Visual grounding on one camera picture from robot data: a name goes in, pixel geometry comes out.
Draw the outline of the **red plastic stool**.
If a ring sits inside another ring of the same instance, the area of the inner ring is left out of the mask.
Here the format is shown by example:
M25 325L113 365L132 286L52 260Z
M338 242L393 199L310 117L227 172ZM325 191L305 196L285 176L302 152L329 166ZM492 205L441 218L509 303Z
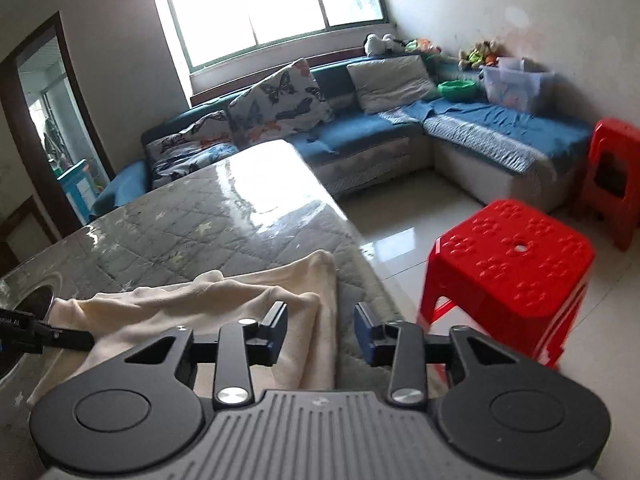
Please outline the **red plastic stool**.
M518 200L495 200L437 237L416 320L460 308L496 341L556 367L589 284L587 237Z
M611 117L597 123L579 205L600 214L622 252L639 225L639 156L637 127Z

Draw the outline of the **clear plastic storage box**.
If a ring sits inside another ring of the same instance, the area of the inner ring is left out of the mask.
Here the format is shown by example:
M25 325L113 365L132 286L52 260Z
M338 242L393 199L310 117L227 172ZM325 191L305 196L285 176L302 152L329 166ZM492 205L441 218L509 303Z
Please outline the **clear plastic storage box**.
M527 58L499 56L496 66L484 66L480 73L492 104L528 114L541 114L549 105L555 73Z

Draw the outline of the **grey cushion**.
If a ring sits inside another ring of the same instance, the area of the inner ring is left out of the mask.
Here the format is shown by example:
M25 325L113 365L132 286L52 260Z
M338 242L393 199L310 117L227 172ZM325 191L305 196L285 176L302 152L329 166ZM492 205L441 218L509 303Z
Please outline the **grey cushion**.
M438 97L437 86L417 55L352 63L347 70L359 106L367 114Z

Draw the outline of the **red plastic stool far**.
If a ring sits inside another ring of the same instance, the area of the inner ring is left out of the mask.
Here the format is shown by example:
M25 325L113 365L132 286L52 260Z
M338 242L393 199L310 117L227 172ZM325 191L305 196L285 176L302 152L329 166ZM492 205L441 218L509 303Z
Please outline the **red plastic stool far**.
M611 117L597 123L579 205L600 214L622 252L639 225L639 156L637 127Z

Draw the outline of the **green plastic bowl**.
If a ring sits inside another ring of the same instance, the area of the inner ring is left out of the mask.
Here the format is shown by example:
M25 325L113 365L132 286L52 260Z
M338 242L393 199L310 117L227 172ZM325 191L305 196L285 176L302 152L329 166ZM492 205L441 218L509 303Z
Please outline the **green plastic bowl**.
M477 83L469 79L443 81L438 85L438 92L449 102L469 102L477 95Z

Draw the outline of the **cream knit garment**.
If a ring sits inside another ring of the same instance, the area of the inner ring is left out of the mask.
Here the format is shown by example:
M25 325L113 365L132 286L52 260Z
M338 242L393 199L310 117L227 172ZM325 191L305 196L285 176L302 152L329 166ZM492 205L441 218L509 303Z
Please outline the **cream knit garment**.
M333 256L316 250L286 266L227 278L210 270L193 281L132 292L99 292L90 299L55 300L55 326L92 333L88 352L56 352L28 403L35 405L68 378L176 326L216 333L242 318L261 320L277 301L288 306L288 332L276 365L258 366L254 389L326 390L335 384L336 270Z

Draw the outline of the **blue sectional sofa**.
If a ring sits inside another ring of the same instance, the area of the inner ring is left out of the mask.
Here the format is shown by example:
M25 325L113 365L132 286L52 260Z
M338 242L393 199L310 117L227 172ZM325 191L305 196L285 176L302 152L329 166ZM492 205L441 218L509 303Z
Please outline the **blue sectional sofa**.
M449 102L440 95L367 114L359 106L347 65L380 59L308 64L334 119L276 139L298 151L331 195L356 192L423 168L435 170L484 204L514 198L549 211L574 194L590 142L587 125L522 113L483 99ZM152 191L146 146L209 113L227 114L239 152L256 145L244 140L228 111L248 89L193 107L143 133L143 158L111 180L91 217L104 216Z

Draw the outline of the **light blue box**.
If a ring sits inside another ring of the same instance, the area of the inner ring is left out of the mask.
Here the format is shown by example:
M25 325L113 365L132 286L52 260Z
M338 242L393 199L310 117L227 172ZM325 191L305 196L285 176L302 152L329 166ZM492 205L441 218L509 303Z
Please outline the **light blue box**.
M93 205L110 182L101 163L93 157L83 158L66 168L59 166L54 173L81 224L89 223Z

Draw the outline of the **dark wooden door frame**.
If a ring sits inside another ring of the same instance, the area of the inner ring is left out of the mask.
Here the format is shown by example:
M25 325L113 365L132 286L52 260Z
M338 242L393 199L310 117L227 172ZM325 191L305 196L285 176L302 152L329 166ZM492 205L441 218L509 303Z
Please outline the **dark wooden door frame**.
M115 173L80 91L61 14L2 58L1 106L42 214L52 223L46 232L66 237L79 230L83 225L54 170L93 157L110 182Z

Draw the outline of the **colourful plush toys pile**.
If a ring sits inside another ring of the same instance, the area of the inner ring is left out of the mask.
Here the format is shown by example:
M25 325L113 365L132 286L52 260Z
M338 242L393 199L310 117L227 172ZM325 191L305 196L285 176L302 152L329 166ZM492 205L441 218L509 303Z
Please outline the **colourful plush toys pile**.
M477 42L471 50L460 50L456 56L446 54L441 47L425 38L409 40L404 44L404 48L408 53L420 53L439 62L456 63L459 70L496 67L502 51L502 45L496 40Z

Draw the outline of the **butterfly pillow left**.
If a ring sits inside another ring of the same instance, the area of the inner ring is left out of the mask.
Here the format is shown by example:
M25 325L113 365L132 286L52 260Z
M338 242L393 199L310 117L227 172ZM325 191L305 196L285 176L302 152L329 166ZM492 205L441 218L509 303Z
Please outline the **butterfly pillow left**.
M223 110L209 113L189 127L154 140L145 149L152 188L193 174L239 151Z

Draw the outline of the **butterfly pillow upright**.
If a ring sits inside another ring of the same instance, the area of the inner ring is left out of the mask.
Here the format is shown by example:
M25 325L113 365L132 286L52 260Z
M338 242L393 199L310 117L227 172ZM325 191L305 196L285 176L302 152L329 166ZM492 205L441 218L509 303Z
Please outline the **butterfly pillow upright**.
M228 111L250 145L308 132L334 119L306 58L251 86L229 104Z

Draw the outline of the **red plastic stool near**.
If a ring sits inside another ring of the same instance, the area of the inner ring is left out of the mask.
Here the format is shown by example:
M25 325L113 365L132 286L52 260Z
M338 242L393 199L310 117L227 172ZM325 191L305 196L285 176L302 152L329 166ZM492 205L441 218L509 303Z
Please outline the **red plastic stool near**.
M496 341L556 367L589 284L587 237L518 200L495 200L437 237L416 320L460 308Z

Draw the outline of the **white plush toy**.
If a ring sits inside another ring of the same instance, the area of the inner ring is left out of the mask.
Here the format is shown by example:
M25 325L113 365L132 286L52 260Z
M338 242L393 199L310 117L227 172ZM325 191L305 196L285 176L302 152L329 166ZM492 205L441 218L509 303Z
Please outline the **white plush toy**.
M401 54L405 50L405 43L392 34L386 34L382 37L377 34L369 34L363 41L363 51L367 56Z

